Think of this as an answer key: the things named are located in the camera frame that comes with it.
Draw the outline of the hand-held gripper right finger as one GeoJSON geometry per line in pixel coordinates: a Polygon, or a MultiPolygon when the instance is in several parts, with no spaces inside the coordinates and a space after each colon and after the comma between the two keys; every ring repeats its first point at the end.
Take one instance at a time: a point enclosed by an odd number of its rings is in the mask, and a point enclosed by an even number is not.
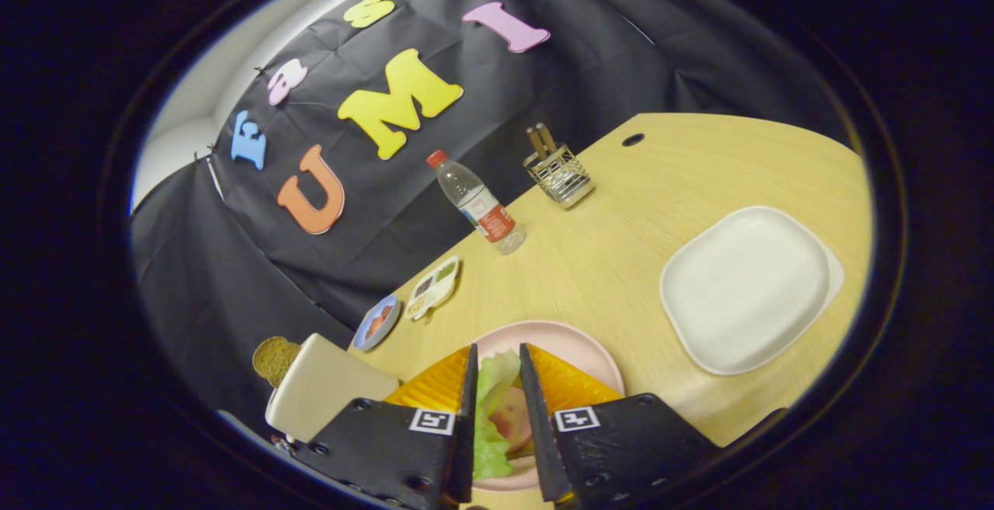
{"type": "Polygon", "coordinates": [[[634,509],[720,454],[655,394],[549,412],[537,347],[520,344],[520,378],[543,499],[557,509],[634,509]]]}

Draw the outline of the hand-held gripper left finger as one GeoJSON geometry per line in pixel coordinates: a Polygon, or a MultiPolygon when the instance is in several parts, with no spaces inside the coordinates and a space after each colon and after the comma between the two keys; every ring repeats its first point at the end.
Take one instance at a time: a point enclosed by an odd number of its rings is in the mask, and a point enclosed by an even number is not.
{"type": "Polygon", "coordinates": [[[455,352],[453,411],[354,399],[294,461],[377,508],[457,509],[471,500],[477,346],[455,352]]]}

